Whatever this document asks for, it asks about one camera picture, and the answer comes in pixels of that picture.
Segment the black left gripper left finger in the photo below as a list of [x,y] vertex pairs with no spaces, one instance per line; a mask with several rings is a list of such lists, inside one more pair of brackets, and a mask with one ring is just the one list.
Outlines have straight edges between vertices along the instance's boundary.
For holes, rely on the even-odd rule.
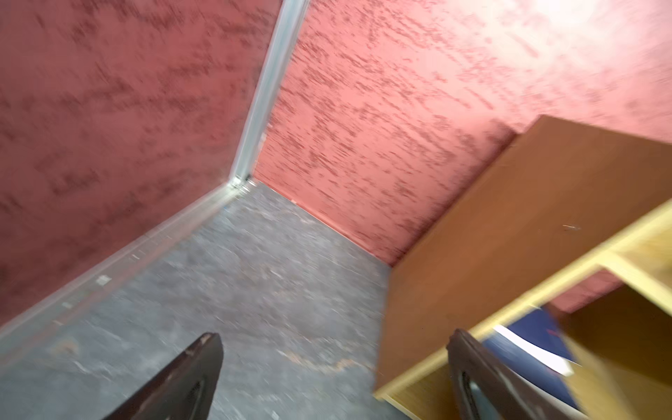
[[208,418],[223,358],[220,335],[202,334],[105,420]]

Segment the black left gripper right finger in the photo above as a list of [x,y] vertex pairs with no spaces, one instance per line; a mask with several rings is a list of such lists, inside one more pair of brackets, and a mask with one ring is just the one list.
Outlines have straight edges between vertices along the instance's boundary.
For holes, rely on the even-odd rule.
[[457,329],[448,345],[451,383],[463,419],[581,419],[564,404],[518,376],[469,332]]

